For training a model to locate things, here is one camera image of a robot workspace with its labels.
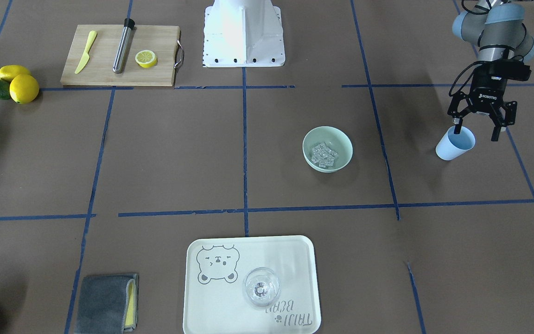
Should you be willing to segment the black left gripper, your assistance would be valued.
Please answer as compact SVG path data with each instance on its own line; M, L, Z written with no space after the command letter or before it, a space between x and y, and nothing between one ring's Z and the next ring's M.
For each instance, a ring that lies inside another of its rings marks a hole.
M494 123L491 141L497 142L502 129L514 125L516 120L518 102L503 101L507 82L508 79L504 77L473 74L468 95L460 91L452 96L448 115L453 118L453 134L459 135L461 133L464 117L469 113L484 116L491 114ZM467 106L459 109L462 101L466 101Z

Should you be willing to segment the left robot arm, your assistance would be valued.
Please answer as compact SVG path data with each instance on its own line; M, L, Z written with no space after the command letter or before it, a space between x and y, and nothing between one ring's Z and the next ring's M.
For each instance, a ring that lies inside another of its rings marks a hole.
M492 141L515 124L517 102L503 95L510 80L527 82L528 61L534 57L534 37L523 23L525 9L509 0L479 0L472 9L464 7L454 20L453 34L477 46L477 59L469 65L466 79L470 89L451 88L447 114L453 118L454 133L462 129L468 114L489 116L494 123Z

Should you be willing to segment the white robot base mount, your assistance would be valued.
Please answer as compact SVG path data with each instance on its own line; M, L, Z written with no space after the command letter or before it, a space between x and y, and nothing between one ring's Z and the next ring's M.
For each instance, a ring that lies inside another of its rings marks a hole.
M206 68L285 65L282 15L270 0L215 0L204 19Z

